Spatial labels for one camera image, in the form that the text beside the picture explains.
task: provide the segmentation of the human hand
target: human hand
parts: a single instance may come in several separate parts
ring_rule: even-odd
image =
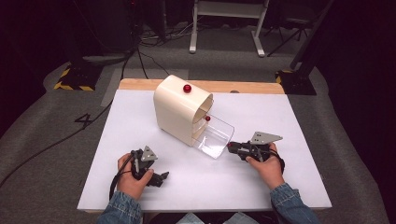
[[[270,143],[269,146],[273,151],[277,151],[274,143]],[[280,162],[277,157],[271,155],[268,160],[263,162],[256,161],[251,157],[247,157],[246,160],[259,172],[260,177],[264,180],[268,188],[275,189],[279,185],[285,183],[280,168]]]
[[[119,169],[125,163],[125,161],[128,159],[130,155],[131,153],[127,153],[119,159],[119,165],[118,165]],[[154,171],[152,169],[148,169],[140,180],[136,180],[132,176],[132,173],[130,171],[132,171],[132,164],[130,161],[128,161],[123,171],[121,171],[127,173],[122,174],[120,176],[119,182],[117,183],[117,190],[128,194],[129,196],[133,197],[136,200],[139,200],[140,196],[143,193],[143,189],[150,181]]]

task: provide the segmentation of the white tabletop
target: white tabletop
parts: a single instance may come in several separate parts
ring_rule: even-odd
[[[270,210],[269,189],[248,163],[224,152],[218,159],[188,147],[156,122],[154,91],[118,90],[109,112],[78,209],[104,210],[117,159],[149,146],[159,157],[155,173],[170,172],[160,188],[146,187],[140,199],[146,212]],[[233,125],[232,141],[246,142],[254,132],[283,136],[276,142],[285,160],[284,177],[311,208],[332,204],[323,186],[287,95],[214,93],[210,114]]]

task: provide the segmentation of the denim jacket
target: denim jacket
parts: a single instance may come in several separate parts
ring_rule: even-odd
[[[298,190],[285,183],[270,193],[276,211],[289,223],[319,223],[315,213],[300,198]],[[116,191],[99,216],[97,223],[139,224],[142,217],[140,204],[129,195]]]

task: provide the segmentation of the red knob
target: red knob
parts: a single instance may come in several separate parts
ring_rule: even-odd
[[[186,93],[190,93],[191,92],[191,86],[188,85],[188,84],[184,85],[183,91],[186,92]]]

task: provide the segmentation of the gray carpet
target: gray carpet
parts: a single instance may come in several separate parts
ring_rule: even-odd
[[[259,58],[249,32],[252,29],[204,30],[198,34],[195,54],[189,54],[189,36],[140,50],[168,71],[183,71],[188,79],[275,82],[275,71],[289,67],[302,43],[292,40],[273,57]],[[261,39],[266,51],[280,42],[276,31]],[[142,59],[148,77],[167,76],[150,58]],[[65,67],[46,77],[47,93],[1,138],[1,179],[37,151],[78,130],[81,124],[74,122],[78,117],[99,115],[111,99],[122,63],[104,68],[96,91],[54,90]],[[126,76],[137,74],[140,67],[134,55],[126,66]],[[289,99],[332,201],[333,208],[317,211],[319,219],[322,223],[388,223],[377,185],[334,114],[325,80],[318,70],[310,77],[318,95],[290,95]],[[84,131],[24,164],[6,182],[0,189],[1,223],[95,222],[98,214],[80,212],[77,205],[107,113]]]

